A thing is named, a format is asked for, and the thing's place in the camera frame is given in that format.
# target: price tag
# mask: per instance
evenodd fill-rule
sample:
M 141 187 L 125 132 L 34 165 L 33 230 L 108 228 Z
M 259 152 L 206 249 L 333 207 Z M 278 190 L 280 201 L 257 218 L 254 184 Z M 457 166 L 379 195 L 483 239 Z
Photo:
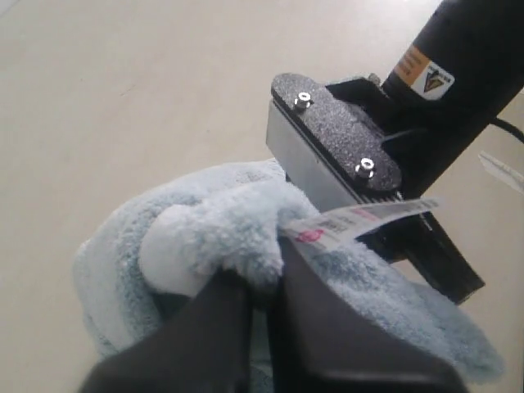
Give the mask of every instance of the price tag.
M 397 219 L 419 215 L 439 207 L 434 198 L 353 205 L 330 210 L 311 219 L 293 221 L 284 232 L 300 248 L 332 251 L 365 233 Z

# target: microfiber towel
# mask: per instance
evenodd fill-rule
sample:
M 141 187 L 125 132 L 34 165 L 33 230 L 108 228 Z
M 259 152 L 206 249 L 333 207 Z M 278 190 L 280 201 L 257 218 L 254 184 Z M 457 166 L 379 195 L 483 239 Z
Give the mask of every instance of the microfiber towel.
M 84 321 L 101 354 L 154 332 L 165 319 L 159 297 L 174 296 L 167 307 L 176 314 L 217 269 L 233 269 L 270 295 L 282 273 L 281 228 L 317 214 L 274 160 L 204 169 L 128 201 L 75 257 Z M 502 374 L 502 359 L 467 315 L 364 244 L 347 242 L 308 263 L 369 321 L 453 364 L 467 382 Z M 270 392 L 262 312 L 255 313 L 251 361 L 253 391 Z

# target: black cable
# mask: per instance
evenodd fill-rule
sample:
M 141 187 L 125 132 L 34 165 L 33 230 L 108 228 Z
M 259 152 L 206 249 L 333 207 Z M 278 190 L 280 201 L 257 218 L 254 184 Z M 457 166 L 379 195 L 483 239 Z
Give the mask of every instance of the black cable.
M 516 139 L 521 141 L 521 143 L 524 143 L 524 133 L 517 127 L 515 127 L 513 124 L 508 123 L 506 120 L 499 119 L 498 117 L 495 117 L 490 122 L 492 125 L 499 127 L 500 129 L 503 129 L 504 131 L 507 131 L 508 133 L 512 134 Z

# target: screw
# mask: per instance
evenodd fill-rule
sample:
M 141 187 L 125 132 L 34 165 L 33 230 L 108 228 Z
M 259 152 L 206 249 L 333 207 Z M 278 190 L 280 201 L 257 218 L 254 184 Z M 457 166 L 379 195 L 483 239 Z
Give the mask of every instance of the screw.
M 295 98 L 295 108 L 300 111 L 305 111 L 311 106 L 311 96 L 309 93 L 298 93 L 298 96 Z
M 376 86 L 380 86 L 380 78 L 377 74 L 371 73 L 369 74 L 368 81 L 375 84 Z
M 370 179 L 375 174 L 375 163 L 371 158 L 363 158 L 360 164 L 355 166 L 355 173 L 362 179 Z

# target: floor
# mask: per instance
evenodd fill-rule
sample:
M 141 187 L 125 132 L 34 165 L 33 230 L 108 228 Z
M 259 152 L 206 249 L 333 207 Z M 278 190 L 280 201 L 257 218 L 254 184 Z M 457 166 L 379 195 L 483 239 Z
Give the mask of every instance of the floor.
M 0 10 L 13 0 L 0 0 Z M 381 77 L 437 0 L 21 0 L 0 17 L 0 391 L 74 391 L 96 359 L 70 279 L 78 245 L 120 203 L 180 174 L 270 156 L 269 85 Z M 524 96 L 504 117 L 524 128 Z M 430 193 L 487 287 L 464 309 L 520 392 L 524 147 L 481 135 Z

